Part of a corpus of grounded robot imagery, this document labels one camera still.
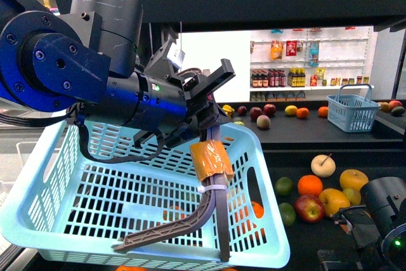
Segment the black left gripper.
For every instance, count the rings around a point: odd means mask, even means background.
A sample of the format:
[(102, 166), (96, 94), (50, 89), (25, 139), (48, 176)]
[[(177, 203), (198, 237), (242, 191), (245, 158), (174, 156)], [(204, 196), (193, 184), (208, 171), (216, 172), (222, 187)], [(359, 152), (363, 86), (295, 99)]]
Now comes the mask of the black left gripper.
[(152, 136), (159, 145), (175, 147), (228, 122), (213, 93), (235, 77), (231, 61), (223, 58), (218, 69), (203, 74), (199, 69), (181, 70), (182, 57), (175, 39), (168, 37), (151, 56), (144, 72), (136, 73), (136, 148)]

